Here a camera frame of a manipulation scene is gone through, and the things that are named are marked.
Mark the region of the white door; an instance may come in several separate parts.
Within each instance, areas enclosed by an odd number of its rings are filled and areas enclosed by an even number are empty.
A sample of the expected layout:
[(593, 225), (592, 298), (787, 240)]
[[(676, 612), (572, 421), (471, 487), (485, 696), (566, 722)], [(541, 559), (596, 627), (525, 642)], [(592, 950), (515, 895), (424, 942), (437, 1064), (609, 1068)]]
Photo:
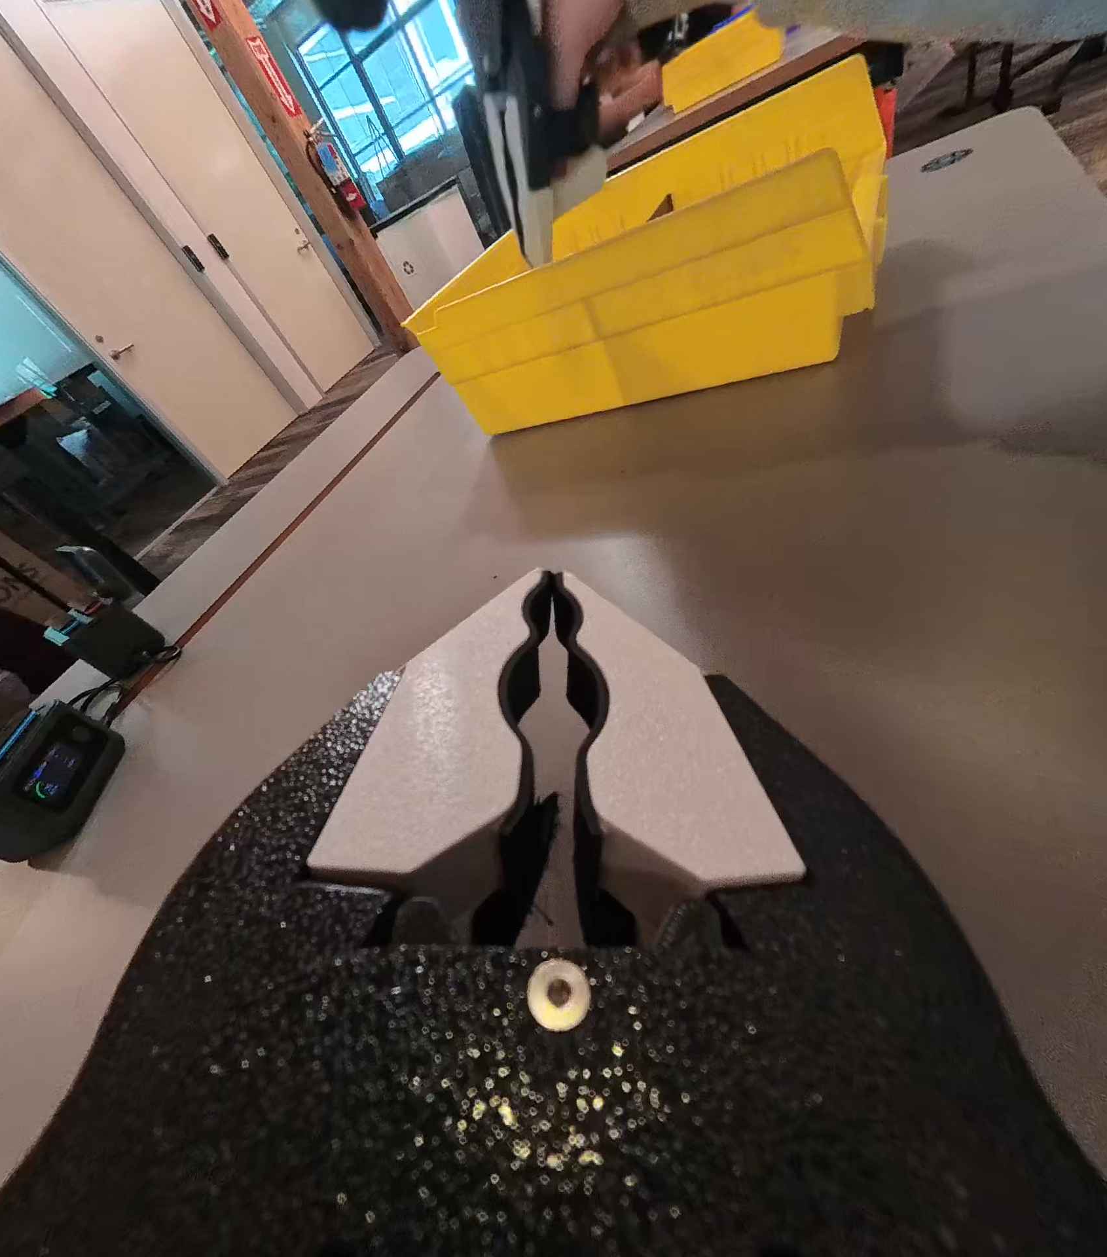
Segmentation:
[(0, 32), (305, 411), (373, 352), (371, 316), (182, 2), (0, 1)]
[(216, 480), (296, 416), (2, 32), (0, 260)]

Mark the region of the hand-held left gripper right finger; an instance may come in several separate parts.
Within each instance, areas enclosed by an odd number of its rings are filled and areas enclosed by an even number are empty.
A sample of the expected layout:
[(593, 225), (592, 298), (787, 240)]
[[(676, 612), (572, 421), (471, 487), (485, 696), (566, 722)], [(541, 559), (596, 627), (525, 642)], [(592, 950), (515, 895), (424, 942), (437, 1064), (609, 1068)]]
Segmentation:
[(708, 676), (574, 573), (556, 576), (576, 755), (575, 886), (593, 947), (653, 946), (682, 903), (808, 866)]

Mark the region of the white recycling bin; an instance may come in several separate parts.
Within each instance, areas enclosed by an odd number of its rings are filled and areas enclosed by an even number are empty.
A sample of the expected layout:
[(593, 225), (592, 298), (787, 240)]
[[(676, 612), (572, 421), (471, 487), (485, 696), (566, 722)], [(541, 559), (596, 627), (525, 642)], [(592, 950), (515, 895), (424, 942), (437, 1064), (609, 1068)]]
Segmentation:
[(432, 298), (487, 247), (457, 176), (382, 218), (373, 226), (373, 236), (413, 308)]

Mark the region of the wooden post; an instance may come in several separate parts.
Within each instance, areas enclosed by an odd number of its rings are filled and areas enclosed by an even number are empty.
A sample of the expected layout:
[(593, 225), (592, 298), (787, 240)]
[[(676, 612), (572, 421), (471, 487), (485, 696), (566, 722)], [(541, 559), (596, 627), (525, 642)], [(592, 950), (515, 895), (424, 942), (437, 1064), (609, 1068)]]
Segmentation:
[(279, 153), (291, 181), (310, 208), (317, 225), (325, 229), (342, 267), (358, 288), (373, 320), (385, 339), (397, 349), (409, 350), (415, 340), (405, 327), (411, 306), (385, 259), (371, 227), (363, 218), (342, 212), (307, 154), (310, 117), (290, 117), (280, 107), (265, 75), (253, 61), (246, 36), (261, 35), (256, 19), (242, 1), (218, 1), (225, 13), (224, 24), (207, 28), (208, 39), (248, 102), (266, 137)]

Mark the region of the black power station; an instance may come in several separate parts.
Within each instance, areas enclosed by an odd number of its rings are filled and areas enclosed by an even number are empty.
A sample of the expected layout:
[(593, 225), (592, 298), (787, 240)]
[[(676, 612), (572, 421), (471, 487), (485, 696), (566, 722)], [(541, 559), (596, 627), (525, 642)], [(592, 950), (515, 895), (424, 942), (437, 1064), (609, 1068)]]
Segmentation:
[(74, 840), (126, 752), (122, 734), (53, 700), (0, 727), (0, 860), (24, 862)]

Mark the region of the wooden work table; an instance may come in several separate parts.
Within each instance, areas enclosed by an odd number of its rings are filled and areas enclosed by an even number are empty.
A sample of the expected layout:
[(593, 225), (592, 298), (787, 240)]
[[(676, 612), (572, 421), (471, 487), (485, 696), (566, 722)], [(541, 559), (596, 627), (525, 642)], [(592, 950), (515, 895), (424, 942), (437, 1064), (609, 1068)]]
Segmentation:
[(608, 151), (608, 174), (613, 176), (662, 149), (715, 125), (725, 117), (772, 96), (788, 86), (820, 73), (847, 56), (861, 53), (868, 40), (830, 30), (800, 28), (787, 39), (784, 53), (772, 65), (689, 106), (672, 109), (664, 103), (647, 115)]

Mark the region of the yellow plastic bin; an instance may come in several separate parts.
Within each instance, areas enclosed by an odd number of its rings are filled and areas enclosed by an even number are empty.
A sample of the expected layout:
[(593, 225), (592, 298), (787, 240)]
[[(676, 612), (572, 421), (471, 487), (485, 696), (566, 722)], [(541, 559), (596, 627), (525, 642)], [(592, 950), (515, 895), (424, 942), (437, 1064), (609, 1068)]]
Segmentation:
[(778, 64), (785, 43), (784, 27), (765, 24), (755, 7), (744, 7), (666, 61), (662, 100), (673, 113), (685, 113)]
[(885, 137), (850, 57), (613, 175), (562, 221), (553, 308), (630, 327), (814, 280), (835, 319), (873, 306)]
[(503, 434), (826, 365), (874, 301), (835, 149), (608, 243), (420, 307), (409, 327)]

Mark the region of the person's right forearm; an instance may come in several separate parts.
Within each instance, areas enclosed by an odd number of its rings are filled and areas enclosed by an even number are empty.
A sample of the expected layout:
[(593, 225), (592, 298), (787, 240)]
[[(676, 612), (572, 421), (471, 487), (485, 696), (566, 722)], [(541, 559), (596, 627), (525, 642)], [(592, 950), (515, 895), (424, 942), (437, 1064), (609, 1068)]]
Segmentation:
[(812, 24), (869, 40), (1046, 43), (1107, 32), (1107, 1), (755, 1), (770, 26)]

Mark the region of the person's right hand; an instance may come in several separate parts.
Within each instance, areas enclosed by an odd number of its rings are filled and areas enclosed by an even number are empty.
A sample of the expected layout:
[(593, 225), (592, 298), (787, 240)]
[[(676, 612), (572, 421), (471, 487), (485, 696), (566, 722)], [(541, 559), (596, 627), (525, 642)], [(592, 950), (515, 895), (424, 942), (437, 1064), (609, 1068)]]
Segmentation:
[(625, 7), (625, 1), (545, 2), (550, 85), (562, 107), (577, 99), (591, 54), (608, 39)]

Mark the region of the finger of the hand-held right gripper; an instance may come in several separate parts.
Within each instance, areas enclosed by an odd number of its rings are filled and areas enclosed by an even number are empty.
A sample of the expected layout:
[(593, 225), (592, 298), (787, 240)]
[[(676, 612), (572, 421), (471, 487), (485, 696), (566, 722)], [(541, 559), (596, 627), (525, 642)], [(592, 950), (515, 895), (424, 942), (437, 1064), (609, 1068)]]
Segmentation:
[(502, 204), (529, 265), (553, 259), (555, 196), (543, 126), (526, 98), (492, 92), (492, 161)]
[(566, 158), (554, 176), (554, 215), (564, 215), (601, 191), (608, 179), (608, 153), (589, 146)]

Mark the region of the dark charger dock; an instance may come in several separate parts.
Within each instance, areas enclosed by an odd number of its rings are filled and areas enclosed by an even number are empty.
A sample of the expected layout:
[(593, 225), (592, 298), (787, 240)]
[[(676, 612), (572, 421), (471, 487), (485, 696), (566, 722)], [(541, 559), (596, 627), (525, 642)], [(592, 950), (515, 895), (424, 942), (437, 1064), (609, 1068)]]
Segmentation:
[(57, 553), (76, 569), (87, 595), (44, 629), (49, 642), (116, 682), (173, 654), (168, 637), (134, 610), (139, 590), (110, 557), (83, 543), (61, 544)]

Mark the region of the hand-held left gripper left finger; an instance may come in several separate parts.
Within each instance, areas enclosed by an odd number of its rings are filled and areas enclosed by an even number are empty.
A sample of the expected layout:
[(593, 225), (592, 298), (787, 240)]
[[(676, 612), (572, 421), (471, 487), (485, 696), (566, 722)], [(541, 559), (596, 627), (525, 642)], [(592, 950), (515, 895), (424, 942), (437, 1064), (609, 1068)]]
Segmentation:
[(554, 593), (551, 572), (526, 573), (405, 665), (310, 851), (313, 877), (390, 891), (394, 913), (428, 903), (444, 938), (519, 941), (559, 828), (521, 726)]

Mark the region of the red fire extinguisher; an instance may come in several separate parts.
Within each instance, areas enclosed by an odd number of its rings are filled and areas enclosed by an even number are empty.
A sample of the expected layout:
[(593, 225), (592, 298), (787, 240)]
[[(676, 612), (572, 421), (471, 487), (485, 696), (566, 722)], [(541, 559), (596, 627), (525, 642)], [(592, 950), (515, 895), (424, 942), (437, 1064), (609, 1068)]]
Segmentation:
[(341, 150), (329, 134), (324, 119), (313, 123), (307, 133), (307, 154), (316, 171), (331, 191), (342, 212), (365, 218), (368, 202), (358, 187)]

